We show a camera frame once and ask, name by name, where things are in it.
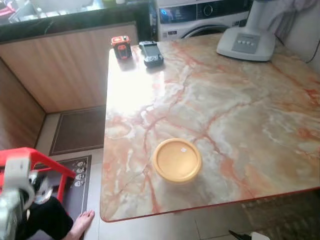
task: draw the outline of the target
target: white cloth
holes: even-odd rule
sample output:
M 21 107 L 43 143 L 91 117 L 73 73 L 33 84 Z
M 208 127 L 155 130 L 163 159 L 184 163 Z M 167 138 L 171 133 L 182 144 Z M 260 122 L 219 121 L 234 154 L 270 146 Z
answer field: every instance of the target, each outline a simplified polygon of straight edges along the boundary
M 259 27 L 284 39 L 291 29 L 296 13 L 312 7 L 317 1 L 319 0 L 270 1 L 263 11 Z

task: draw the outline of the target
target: tiled floor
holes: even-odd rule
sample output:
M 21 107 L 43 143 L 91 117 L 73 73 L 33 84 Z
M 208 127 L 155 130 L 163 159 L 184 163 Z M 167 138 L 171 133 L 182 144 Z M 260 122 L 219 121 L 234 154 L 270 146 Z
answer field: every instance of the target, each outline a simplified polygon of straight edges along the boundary
M 42 128 L 36 148 L 46 155 L 49 154 L 58 120 L 59 114 L 50 114 Z M 229 235 L 229 229 L 238 233 L 257 230 L 252 218 L 249 219 L 248 210 L 240 203 L 104 222 L 99 216 L 103 149 L 54 155 L 52 159 L 58 161 L 86 155 L 92 155 L 87 209 L 95 210 L 96 216 L 84 240 L 235 240 Z

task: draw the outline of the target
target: yellow plastic container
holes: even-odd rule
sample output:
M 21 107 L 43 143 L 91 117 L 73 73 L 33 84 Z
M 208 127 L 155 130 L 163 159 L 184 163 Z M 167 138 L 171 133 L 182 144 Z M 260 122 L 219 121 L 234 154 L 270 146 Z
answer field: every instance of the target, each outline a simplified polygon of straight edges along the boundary
M 174 183 L 185 183 L 197 176 L 202 167 L 202 158 L 191 142 L 182 138 L 171 138 L 156 147 L 152 163 L 164 179 Z

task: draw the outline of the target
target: orange device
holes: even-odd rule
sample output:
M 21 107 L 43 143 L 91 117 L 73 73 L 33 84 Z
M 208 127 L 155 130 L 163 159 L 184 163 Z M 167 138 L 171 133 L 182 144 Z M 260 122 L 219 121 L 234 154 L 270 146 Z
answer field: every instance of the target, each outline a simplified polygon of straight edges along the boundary
M 114 49 L 117 59 L 128 59 L 132 56 L 130 47 L 130 38 L 128 36 L 115 36 L 111 39 L 111 45 Z

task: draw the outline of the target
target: bare foot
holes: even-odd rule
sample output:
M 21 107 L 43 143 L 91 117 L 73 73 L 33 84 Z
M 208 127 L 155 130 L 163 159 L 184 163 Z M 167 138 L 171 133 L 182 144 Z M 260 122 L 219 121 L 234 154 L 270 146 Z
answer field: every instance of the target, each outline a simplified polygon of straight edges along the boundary
M 71 230 L 62 240 L 79 240 L 81 235 L 87 230 L 95 217 L 95 211 L 85 211 L 75 220 Z

